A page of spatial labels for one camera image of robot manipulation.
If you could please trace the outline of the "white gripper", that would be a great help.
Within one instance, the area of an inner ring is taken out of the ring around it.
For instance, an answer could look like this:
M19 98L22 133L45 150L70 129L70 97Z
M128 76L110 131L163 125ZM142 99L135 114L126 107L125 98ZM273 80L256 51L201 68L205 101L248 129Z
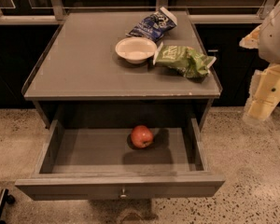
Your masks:
M245 103L247 118L264 121L280 103L280 1L261 26L241 39L239 46L259 48L260 58L270 63L265 70L255 71Z

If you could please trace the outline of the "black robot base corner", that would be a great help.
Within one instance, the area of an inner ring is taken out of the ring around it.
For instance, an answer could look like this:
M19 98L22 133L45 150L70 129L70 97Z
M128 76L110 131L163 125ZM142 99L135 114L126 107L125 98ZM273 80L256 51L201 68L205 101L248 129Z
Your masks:
M16 202L15 197L9 193L8 189L2 189L0 192L0 224L6 224L1 218L3 210L6 204L14 204Z

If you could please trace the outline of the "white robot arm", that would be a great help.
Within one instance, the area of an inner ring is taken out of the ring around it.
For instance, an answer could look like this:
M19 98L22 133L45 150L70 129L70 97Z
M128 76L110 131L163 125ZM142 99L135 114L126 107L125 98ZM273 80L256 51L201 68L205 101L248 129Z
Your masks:
M259 57L269 63L266 69L256 70L252 76L245 104L247 117L264 121L280 103L280 1L239 46L257 49Z

